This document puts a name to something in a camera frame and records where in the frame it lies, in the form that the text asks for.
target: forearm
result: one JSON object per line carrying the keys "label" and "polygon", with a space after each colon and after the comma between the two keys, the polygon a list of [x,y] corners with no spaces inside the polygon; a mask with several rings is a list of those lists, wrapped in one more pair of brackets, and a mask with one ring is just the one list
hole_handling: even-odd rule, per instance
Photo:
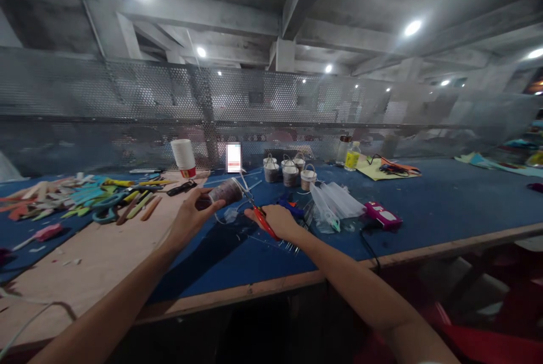
{"label": "forearm", "polygon": [[30,363],[102,363],[126,334],[178,251],[162,246]]}
{"label": "forearm", "polygon": [[299,246],[354,311],[375,330],[386,332],[421,319],[395,290],[351,257],[311,234],[305,235]]}

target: left hand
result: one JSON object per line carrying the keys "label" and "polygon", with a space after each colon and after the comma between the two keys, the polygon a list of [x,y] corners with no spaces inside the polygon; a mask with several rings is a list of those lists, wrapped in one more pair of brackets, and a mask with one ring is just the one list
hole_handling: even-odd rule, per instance
{"label": "left hand", "polygon": [[218,200],[205,210],[198,211],[196,209],[196,202],[200,198],[209,198],[208,193],[212,190],[213,188],[195,188],[192,190],[191,195],[183,202],[174,222],[171,224],[170,234],[164,245],[181,251],[198,234],[204,223],[216,211],[225,206],[226,202],[224,200]]}

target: plastic bottle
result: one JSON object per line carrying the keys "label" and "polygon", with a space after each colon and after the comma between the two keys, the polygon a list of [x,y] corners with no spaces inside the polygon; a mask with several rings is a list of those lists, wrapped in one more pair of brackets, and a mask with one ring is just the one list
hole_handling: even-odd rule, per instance
{"label": "plastic bottle", "polygon": [[347,159],[345,159],[345,170],[354,172],[356,165],[358,164],[358,158],[360,158],[360,142],[354,141],[352,147],[347,152]]}
{"label": "plastic bottle", "polygon": [[339,137],[339,149],[338,155],[335,158],[335,164],[345,166],[345,158],[347,158],[347,151],[349,150],[349,144],[351,142],[350,136],[341,135]]}
{"label": "plastic bottle", "polygon": [[538,151],[528,158],[526,165],[543,168],[543,146],[540,146]]}

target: orange scissors handle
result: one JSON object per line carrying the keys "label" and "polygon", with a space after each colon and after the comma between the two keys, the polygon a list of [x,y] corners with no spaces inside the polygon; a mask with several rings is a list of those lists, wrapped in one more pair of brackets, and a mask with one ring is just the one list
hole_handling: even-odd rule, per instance
{"label": "orange scissors handle", "polygon": [[264,231],[267,232],[275,241],[279,241],[280,238],[275,235],[275,232],[266,221],[264,217],[264,212],[262,212],[258,207],[253,207],[253,211],[255,212],[256,219],[258,220]]}

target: wooden table edge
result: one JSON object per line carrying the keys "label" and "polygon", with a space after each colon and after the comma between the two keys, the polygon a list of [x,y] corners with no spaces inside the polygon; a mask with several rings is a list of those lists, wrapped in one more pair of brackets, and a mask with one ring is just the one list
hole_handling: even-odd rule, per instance
{"label": "wooden table edge", "polygon": [[[491,246],[506,244],[508,242],[514,242],[540,234],[543,234],[543,223],[506,229],[495,233],[470,237],[468,239],[444,242],[443,244],[386,255],[384,257],[379,257],[379,261],[381,262],[382,267],[389,267],[430,257],[453,257],[476,249],[489,248]],[[367,268],[375,267],[375,262],[372,259],[360,261],[360,263]],[[223,289],[221,291],[159,302],[144,306],[137,317],[136,324],[155,322],[183,314],[195,313],[271,294],[287,292],[296,288],[323,282],[324,279],[325,278],[320,271],[305,272],[303,274],[285,276],[250,285]]]}

